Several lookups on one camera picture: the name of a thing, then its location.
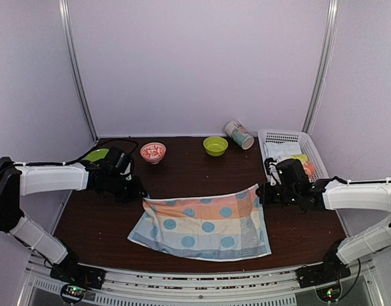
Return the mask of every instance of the white towel section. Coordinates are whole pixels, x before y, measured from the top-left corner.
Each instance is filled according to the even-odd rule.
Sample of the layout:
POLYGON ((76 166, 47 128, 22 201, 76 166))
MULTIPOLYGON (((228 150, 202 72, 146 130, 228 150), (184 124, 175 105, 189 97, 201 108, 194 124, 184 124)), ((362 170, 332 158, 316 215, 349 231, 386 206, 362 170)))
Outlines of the white towel section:
POLYGON ((277 160, 279 157, 282 156, 302 154, 302 150, 298 142, 266 142, 264 143, 264 150, 266 158, 271 157, 274 160, 277 160))

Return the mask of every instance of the red bowl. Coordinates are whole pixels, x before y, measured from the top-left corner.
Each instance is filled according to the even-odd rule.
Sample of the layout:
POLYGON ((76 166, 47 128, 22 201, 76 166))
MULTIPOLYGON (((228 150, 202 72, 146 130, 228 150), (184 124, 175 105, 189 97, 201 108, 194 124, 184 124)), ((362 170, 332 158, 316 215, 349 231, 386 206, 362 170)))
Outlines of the red bowl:
POLYGON ((149 163, 157 164, 166 154, 166 146, 160 142, 147 143, 140 149, 140 155, 149 163))

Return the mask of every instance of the paper cup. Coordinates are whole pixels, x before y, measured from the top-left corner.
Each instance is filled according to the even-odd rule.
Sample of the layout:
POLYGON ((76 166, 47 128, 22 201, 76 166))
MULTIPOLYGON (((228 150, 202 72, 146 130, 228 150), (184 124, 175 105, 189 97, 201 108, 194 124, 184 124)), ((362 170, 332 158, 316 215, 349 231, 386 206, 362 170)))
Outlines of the paper cup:
POLYGON ((225 126, 225 133, 244 150, 248 150, 252 147, 253 142, 255 141, 253 136, 235 120, 227 123, 225 126))

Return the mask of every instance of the white plastic basket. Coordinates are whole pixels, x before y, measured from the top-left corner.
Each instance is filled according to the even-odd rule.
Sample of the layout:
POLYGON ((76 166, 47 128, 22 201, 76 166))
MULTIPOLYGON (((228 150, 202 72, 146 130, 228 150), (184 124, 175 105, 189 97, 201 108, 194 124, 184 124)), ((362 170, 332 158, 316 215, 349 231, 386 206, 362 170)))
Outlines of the white plastic basket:
MULTIPOLYGON (((297 131, 287 131, 283 129, 261 129, 258 131, 258 139, 259 139, 259 147, 260 153, 262 154, 262 162, 265 162, 267 159, 264 150, 264 143, 266 142, 275 142, 275 143, 283 143, 283 142, 298 142, 300 148, 302 149, 302 153, 308 156, 309 161, 315 167, 315 174, 310 179, 311 182, 314 182, 318 179, 327 179, 329 178, 329 174, 325 169, 322 158, 320 154, 317 152, 315 144, 313 140, 311 140, 310 136, 303 132, 297 131)), ((267 173, 265 169, 265 174, 268 182, 271 180, 270 174, 267 173)))

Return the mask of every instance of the green bowl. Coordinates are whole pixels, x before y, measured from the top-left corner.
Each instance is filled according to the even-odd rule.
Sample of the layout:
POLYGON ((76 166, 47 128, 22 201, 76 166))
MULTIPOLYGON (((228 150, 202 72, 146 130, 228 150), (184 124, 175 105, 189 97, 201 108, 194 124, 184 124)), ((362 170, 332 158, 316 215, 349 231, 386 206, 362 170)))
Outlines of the green bowl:
POLYGON ((222 137, 208 137, 204 139, 203 145, 208 155, 221 156, 227 150, 228 142, 222 137))
POLYGON ((94 162, 104 158, 108 152, 109 152, 109 149, 98 149, 98 150, 92 151, 90 154, 85 156, 84 159, 90 161, 91 163, 94 163, 94 162))

